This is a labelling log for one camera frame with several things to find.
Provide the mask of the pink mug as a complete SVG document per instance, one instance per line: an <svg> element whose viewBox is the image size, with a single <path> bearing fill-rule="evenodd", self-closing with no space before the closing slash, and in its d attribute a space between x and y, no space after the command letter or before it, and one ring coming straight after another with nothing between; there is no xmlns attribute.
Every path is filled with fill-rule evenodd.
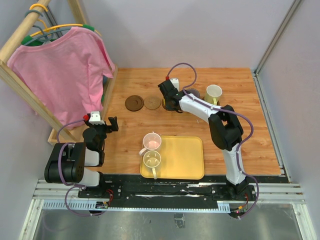
<svg viewBox="0 0 320 240"><path fill-rule="evenodd" d="M155 132L150 132L143 137L142 149L139 151L139 156L143 156L147 151L157 151L161 148L162 138Z"/></svg>

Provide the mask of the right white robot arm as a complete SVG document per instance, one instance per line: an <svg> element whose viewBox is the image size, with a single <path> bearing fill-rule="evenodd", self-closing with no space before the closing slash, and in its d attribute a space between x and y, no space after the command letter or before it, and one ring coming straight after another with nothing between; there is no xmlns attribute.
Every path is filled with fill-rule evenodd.
<svg viewBox="0 0 320 240"><path fill-rule="evenodd" d="M248 186L243 173L241 142L244 130L230 105L220 107L196 97L190 91L179 91L167 79L158 85L164 98L165 108L177 113L187 112L209 125L214 145L222 150L226 166L226 193L232 200L240 199Z"/></svg>

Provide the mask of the woven rattan coaster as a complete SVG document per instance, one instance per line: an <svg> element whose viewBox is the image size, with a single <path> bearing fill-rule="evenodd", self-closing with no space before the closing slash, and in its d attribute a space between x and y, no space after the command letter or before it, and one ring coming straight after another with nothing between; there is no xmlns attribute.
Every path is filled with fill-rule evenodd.
<svg viewBox="0 0 320 240"><path fill-rule="evenodd" d="M149 95L144 99L144 106L149 110L156 110L161 105L161 99L157 96Z"/></svg>

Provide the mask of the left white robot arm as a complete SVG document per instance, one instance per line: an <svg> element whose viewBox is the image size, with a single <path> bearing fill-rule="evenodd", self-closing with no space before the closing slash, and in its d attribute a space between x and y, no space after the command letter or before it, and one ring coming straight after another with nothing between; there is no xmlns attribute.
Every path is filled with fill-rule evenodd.
<svg viewBox="0 0 320 240"><path fill-rule="evenodd" d="M45 181L76 187L79 190L78 196L82 198L112 198L114 187L106 183L104 174L88 169L103 165L105 139L108 134L119 130L116 116L109 117L108 120L109 125L96 111L63 125L58 132L77 123L83 123L88 128L82 133L82 142L60 142L57 139L44 169Z"/></svg>

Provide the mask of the white green mug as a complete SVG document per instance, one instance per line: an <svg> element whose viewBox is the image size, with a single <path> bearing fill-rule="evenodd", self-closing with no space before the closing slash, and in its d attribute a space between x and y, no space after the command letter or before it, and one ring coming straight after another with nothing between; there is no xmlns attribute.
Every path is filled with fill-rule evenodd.
<svg viewBox="0 0 320 240"><path fill-rule="evenodd" d="M206 88L204 100L207 103L216 105L217 101L220 100L222 94L223 94L223 90L220 86L216 84L211 84Z"/></svg>

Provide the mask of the purple mug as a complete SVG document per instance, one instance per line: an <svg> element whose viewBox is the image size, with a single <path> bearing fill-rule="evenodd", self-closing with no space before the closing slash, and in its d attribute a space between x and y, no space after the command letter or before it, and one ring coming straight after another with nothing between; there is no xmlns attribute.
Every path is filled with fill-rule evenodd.
<svg viewBox="0 0 320 240"><path fill-rule="evenodd" d="M195 97L200 98L200 92L195 88L188 88L186 90L188 93L193 94Z"/></svg>

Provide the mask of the yellow transparent mug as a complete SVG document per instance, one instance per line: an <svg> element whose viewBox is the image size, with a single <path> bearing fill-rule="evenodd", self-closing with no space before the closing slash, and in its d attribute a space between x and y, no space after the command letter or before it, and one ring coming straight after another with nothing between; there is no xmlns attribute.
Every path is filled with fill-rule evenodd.
<svg viewBox="0 0 320 240"><path fill-rule="evenodd" d="M162 99L162 103L161 104L162 104L162 107L166 110L167 108L166 108L166 104L165 104L165 99L164 98Z"/></svg>

